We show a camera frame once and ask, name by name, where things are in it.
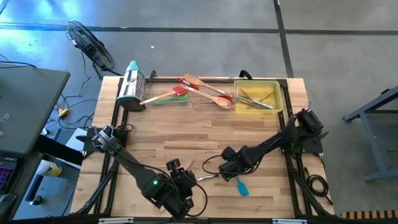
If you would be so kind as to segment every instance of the blue silicone brush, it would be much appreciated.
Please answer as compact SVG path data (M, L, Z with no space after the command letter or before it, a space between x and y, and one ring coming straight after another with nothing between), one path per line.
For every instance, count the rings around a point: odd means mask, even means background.
M236 181L238 182L238 191L239 193L243 196L246 197L249 195L249 190L246 187L246 184L244 184L244 182L242 182L241 180L239 180L238 177L235 177Z

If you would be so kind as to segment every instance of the wooden table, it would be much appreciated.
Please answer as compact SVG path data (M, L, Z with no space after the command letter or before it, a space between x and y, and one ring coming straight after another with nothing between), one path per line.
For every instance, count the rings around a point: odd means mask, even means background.
M104 77L93 125L103 127L111 124L119 79L119 77ZM296 113L308 106L304 81L301 78L288 78L287 82L293 113ZM157 96L166 93L175 85L175 83L147 85L146 95ZM280 129L277 114L238 115L234 111L225 112L206 108L198 110L193 106L192 104L187 106L148 105L143 112L130 112L127 123L133 124L135 128L129 134L126 149L141 163L163 170L166 170L165 164L171 159L179 158L183 165L193 157L195 161L190 169L199 178L207 175L201 168L203 161L210 156L220 154L226 146L231 146L235 150L239 150L243 145L255 146L273 136ZM119 112L118 124L120 124L121 115L122 109ZM96 152L83 161L71 212L81 208L97 187L103 157L104 154ZM215 159L206 167L216 170L221 163L221 160ZM311 174L326 178L319 158L304 154L303 164ZM285 157L280 150L267 154L255 173L239 177L249 189L248 197L240 196L235 180L226 182L219 178L200 182L209 200L203 217L294 217ZM300 208L304 211L300 190L298 194ZM106 198L103 199L102 209L106 204ZM325 198L317 197L317 199L328 212L334 213L333 207ZM195 206L191 209L191 214L198 213L205 201L203 192L198 187L193 189L193 201ZM154 211L153 207L141 195L134 178L120 167L112 216L170 216L167 211Z

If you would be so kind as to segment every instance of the fan grille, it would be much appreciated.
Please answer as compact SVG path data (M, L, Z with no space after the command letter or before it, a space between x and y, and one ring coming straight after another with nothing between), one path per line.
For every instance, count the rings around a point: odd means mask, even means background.
M69 36L75 43L75 47L81 49L93 63L102 70L112 70L114 60L100 42L83 24L71 21L67 25Z

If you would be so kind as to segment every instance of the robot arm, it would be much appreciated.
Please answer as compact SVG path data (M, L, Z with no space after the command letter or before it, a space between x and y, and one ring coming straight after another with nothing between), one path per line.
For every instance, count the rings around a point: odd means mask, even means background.
M180 161L174 159L167 163L168 173L151 166L141 164L122 147L114 136L114 128L105 126L92 138L93 145L101 152L110 153L134 178L142 196L157 208L164 206L174 218L183 218L193 207L192 187L196 185L195 174L180 167Z
M227 147L222 153L226 161L218 167L220 175L224 180L229 181L239 174L251 174L261 159L269 152L281 146L297 147L305 141L319 141L327 133L322 133L323 125L314 112L303 109L295 114L287 123L283 131L265 140L258 146L243 146L238 152Z

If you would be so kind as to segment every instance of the yellow container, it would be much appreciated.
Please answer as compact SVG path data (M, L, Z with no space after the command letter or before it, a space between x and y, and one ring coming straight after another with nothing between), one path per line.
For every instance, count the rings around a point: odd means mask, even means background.
M235 90L237 95L250 97L274 109L263 109L238 101L235 112L238 114L276 114L283 110L282 96L278 81L274 80L236 80Z

